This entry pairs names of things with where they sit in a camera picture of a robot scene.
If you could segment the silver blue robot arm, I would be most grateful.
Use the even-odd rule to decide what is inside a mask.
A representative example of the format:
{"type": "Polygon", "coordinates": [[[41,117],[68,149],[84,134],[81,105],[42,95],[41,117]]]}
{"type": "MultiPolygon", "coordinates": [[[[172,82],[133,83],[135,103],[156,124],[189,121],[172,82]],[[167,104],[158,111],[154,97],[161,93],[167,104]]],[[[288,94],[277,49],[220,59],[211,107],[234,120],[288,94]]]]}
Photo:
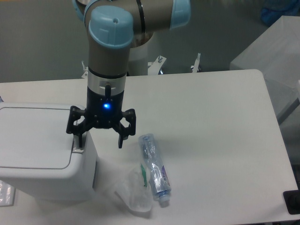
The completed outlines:
{"type": "Polygon", "coordinates": [[[135,135],[134,109],[122,110],[129,52],[135,35],[185,26],[188,0],[92,0],[82,9],[89,42],[87,103],[70,108],[66,132],[82,139],[92,128],[113,129],[118,146],[135,135]]]}

